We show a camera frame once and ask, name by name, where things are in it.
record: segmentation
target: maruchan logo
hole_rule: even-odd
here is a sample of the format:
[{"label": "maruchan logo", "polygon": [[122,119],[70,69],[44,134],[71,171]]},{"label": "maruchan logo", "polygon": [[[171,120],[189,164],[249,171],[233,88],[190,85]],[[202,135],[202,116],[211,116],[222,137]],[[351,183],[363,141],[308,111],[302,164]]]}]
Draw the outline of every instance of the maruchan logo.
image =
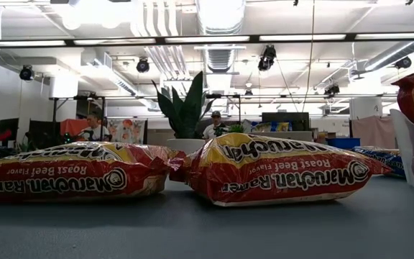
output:
[{"label": "maruchan logo", "polygon": [[[116,145],[117,150],[122,149],[121,145]],[[122,161],[122,159],[114,152],[96,143],[87,143],[85,145],[61,145],[58,147],[50,147],[44,150],[36,150],[30,153],[22,153],[9,157],[8,159],[26,160],[30,158],[56,158],[60,156],[74,156],[78,158],[88,158],[94,160],[113,159]]]},{"label": "maruchan logo", "polygon": [[243,143],[239,147],[221,145],[221,151],[230,160],[241,162],[245,157],[258,159],[261,154],[266,153],[288,153],[292,151],[305,150],[309,152],[327,152],[331,148],[322,145],[314,145],[294,140],[252,140]]},{"label": "maruchan logo", "polygon": [[369,168],[359,161],[351,161],[346,168],[333,168],[325,171],[303,171],[289,173],[273,173],[258,176],[246,183],[225,183],[223,192],[235,193],[251,188],[262,190],[300,188],[307,191],[314,186],[354,185],[369,178]]},{"label": "maruchan logo", "polygon": [[114,168],[102,177],[82,178],[36,178],[27,179],[28,189],[32,193],[57,192],[112,192],[127,186],[127,175],[121,168]]}]

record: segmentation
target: desk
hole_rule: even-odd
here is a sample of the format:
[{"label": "desk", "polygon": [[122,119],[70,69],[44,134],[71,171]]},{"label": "desk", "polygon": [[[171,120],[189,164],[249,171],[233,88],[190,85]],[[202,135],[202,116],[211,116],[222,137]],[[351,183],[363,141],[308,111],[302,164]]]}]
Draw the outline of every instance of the desk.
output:
[{"label": "desk", "polygon": [[7,258],[414,258],[414,188],[375,177],[339,201],[222,208],[187,186],[127,203],[0,205]]}]

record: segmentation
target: cap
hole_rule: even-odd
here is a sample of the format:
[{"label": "cap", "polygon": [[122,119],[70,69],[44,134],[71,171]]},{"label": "cap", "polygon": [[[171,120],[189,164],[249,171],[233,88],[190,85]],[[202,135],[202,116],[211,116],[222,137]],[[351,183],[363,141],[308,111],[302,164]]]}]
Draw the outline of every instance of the cap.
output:
[{"label": "cap", "polygon": [[213,117],[221,117],[221,113],[219,111],[214,111],[214,112],[212,112],[212,116],[211,117],[212,118]]}]

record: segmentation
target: snake plant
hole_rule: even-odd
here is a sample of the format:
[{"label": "snake plant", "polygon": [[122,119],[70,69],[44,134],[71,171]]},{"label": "snake plant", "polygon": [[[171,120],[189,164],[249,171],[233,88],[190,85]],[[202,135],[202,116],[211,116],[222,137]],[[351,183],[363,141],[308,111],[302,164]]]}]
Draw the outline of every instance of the snake plant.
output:
[{"label": "snake plant", "polygon": [[170,127],[178,139],[199,139],[202,135],[196,132],[199,121],[212,107],[214,100],[207,103],[206,95],[203,93],[203,73],[197,74],[183,101],[176,89],[172,87],[172,98],[166,89],[159,92],[156,83],[152,81],[157,91],[157,102],[161,112],[169,119]]}]

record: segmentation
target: ceiling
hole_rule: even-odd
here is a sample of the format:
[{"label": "ceiling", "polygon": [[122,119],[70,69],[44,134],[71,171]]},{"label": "ceiling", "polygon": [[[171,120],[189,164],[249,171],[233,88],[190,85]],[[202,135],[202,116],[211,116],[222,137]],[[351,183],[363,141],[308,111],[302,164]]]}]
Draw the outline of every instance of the ceiling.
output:
[{"label": "ceiling", "polygon": [[[8,3],[6,6],[0,6],[0,37],[3,40],[134,36],[129,26],[132,11],[125,4],[119,8],[122,23],[114,29],[106,29],[101,24],[82,24],[78,29],[68,30],[63,26],[59,9],[57,6],[50,5],[48,0],[20,2],[22,5],[14,6]],[[176,22],[178,32],[181,35],[198,35],[197,14],[193,12],[196,10],[195,1],[175,0],[175,4],[178,9]],[[406,6],[405,0],[316,0],[314,14],[312,4],[312,0],[300,0],[297,6],[293,6],[293,0],[247,1],[241,33],[251,35],[310,34],[312,31],[314,33],[414,32],[414,2]],[[395,44],[396,42],[276,44],[278,62],[264,73],[259,73],[257,64],[265,45],[244,45],[246,49],[237,51],[234,65],[229,71],[238,73],[232,76],[230,92],[242,94],[246,89],[245,83],[250,82],[254,94],[281,94],[288,93],[288,90],[292,94],[305,94],[307,90],[309,94],[323,93],[323,89],[313,90],[313,87],[340,66],[353,59],[368,60]],[[2,50],[1,56],[55,57],[81,74],[81,89],[116,95],[119,91],[118,87],[85,65],[88,60],[84,60],[84,54],[81,54],[102,52],[107,52],[115,60],[114,69],[134,83],[139,91],[144,94],[154,94],[154,88],[150,83],[151,80],[159,82],[160,72],[151,61],[147,73],[138,73],[135,68],[138,57],[146,55],[143,47],[14,49]],[[193,46],[184,45],[183,54],[192,76],[203,70],[201,51],[194,50]],[[390,82],[397,77],[414,72],[414,66],[398,72],[397,75],[395,68],[385,68],[376,73],[385,86],[380,92],[395,93],[397,89],[391,87]],[[348,87],[350,80],[347,73],[341,73],[336,81],[342,89],[341,92],[352,92]],[[123,102],[115,101],[114,104],[110,102],[110,105],[122,104]],[[128,101],[127,104],[138,105],[138,102]]]}]

